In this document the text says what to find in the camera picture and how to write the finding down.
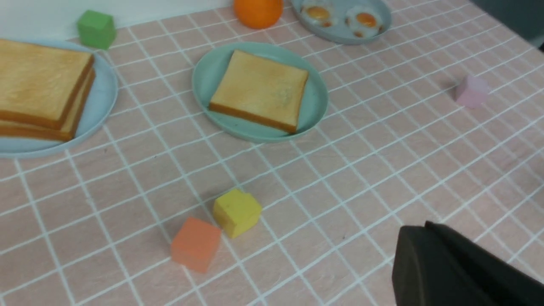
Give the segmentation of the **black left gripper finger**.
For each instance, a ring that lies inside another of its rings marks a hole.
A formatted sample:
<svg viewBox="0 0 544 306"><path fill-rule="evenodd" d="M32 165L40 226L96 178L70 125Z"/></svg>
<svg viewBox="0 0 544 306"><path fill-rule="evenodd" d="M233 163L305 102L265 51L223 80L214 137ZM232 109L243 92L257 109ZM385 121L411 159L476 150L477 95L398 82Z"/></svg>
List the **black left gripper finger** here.
<svg viewBox="0 0 544 306"><path fill-rule="evenodd" d="M542 306L543 284L453 228L403 225L392 285L399 306Z"/></svg>

